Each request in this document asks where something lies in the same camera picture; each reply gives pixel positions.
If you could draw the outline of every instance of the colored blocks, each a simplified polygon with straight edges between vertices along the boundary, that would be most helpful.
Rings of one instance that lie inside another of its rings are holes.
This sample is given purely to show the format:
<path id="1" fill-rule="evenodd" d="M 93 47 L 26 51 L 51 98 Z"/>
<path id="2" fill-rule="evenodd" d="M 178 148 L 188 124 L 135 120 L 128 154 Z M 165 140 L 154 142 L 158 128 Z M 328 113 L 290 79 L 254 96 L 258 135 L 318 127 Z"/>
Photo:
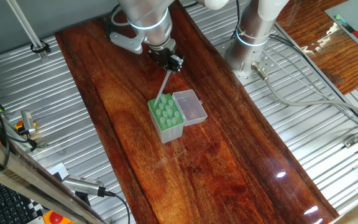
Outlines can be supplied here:
<path id="1" fill-rule="evenodd" d="M 357 37 L 358 38 L 358 31 L 356 30 L 356 31 L 354 31 L 353 33 L 352 33 L 355 37 Z"/>
<path id="2" fill-rule="evenodd" d="M 342 19 L 342 16 L 340 16 L 340 15 L 338 14 L 338 15 L 335 15 L 334 18 L 335 18 L 337 21 L 339 21 L 339 20 Z"/>
<path id="3" fill-rule="evenodd" d="M 343 24 L 342 25 L 349 33 L 353 33 L 354 31 L 356 31 L 355 29 L 353 29 L 353 27 L 351 27 L 349 24 Z"/>

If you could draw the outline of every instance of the gray cable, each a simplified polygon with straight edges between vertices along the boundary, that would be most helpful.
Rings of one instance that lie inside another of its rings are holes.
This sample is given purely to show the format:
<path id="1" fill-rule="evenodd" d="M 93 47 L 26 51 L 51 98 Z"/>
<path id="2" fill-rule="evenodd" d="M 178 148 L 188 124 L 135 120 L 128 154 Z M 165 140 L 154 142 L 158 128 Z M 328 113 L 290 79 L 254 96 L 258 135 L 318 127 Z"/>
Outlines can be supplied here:
<path id="1" fill-rule="evenodd" d="M 336 101 L 336 100 L 318 100 L 318 101 L 309 101 L 309 102 L 301 102 L 301 103 L 288 101 L 288 100 L 282 98 L 274 90 L 272 84 L 270 83 L 270 81 L 268 79 L 265 80 L 265 83 L 268 86 L 268 88 L 270 89 L 270 91 L 273 93 L 273 95 L 275 95 L 280 102 L 282 102 L 282 103 L 284 103 L 286 105 L 290 105 L 290 106 L 310 106 L 310 105 L 320 105 L 320 104 L 332 104 L 332 105 L 344 106 L 346 108 L 354 109 L 356 112 L 358 112 L 357 107 L 355 107 L 353 105 L 350 105 L 348 103 L 344 103 L 344 102 Z"/>
<path id="2" fill-rule="evenodd" d="M 167 2 L 169 0 L 161 0 L 160 3 L 158 5 L 156 5 L 156 7 L 152 10 L 150 10 L 148 13 L 146 13 L 144 16 L 140 16 L 139 18 L 137 19 L 134 19 L 134 20 L 131 20 L 130 22 L 124 22 L 124 23 L 118 23 L 116 21 L 114 21 L 114 17 L 116 16 L 116 14 L 121 11 L 121 6 L 118 7 L 118 9 L 112 14 L 111 16 L 111 22 L 116 25 L 116 26 L 128 26 L 128 25 L 131 25 L 132 23 L 134 22 L 137 22 L 139 20 L 142 20 L 144 18 L 146 18 L 147 16 L 151 15 L 151 13 L 153 13 L 155 10 L 157 10 L 163 3 Z"/>

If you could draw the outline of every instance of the keyboard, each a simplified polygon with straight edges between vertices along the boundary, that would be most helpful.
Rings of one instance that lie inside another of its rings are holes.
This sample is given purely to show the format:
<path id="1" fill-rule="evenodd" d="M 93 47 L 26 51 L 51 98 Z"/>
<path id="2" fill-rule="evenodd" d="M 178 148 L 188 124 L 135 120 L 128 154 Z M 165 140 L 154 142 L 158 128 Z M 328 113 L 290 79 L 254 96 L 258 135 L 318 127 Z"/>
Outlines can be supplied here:
<path id="1" fill-rule="evenodd" d="M 30 199 L 0 184 L 0 224 L 26 224 L 34 217 Z"/>

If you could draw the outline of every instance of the wooden tabletop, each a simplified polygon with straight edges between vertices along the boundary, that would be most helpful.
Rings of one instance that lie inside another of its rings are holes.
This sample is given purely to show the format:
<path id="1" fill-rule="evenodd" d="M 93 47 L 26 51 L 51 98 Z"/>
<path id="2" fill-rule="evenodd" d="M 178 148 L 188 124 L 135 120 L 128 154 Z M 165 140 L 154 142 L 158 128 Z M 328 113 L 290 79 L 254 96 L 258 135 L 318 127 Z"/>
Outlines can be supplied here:
<path id="1" fill-rule="evenodd" d="M 343 2 L 290 0 L 277 22 L 345 95 L 358 88 L 358 44 L 325 13 Z"/>
<path id="2" fill-rule="evenodd" d="M 172 37 L 185 63 L 164 92 L 194 90 L 208 118 L 167 144 L 147 107 L 165 71 L 147 50 L 135 55 L 115 46 L 105 38 L 101 20 L 56 34 L 136 222 L 329 223 L 336 218 L 189 15 L 172 11 L 171 16 Z"/>

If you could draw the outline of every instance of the connector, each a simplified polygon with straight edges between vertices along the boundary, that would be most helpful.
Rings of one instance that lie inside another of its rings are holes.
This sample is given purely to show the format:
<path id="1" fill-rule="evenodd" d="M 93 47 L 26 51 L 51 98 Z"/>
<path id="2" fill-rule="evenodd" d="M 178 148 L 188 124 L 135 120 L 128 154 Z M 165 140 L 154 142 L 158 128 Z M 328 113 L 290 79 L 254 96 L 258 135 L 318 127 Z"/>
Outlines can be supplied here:
<path id="1" fill-rule="evenodd" d="M 251 69 L 253 71 L 255 71 L 256 73 L 258 73 L 259 77 L 265 81 L 266 79 L 269 78 L 269 76 L 267 76 L 266 72 L 262 70 L 262 68 L 259 66 L 259 64 L 257 62 L 252 63 L 251 65 Z"/>

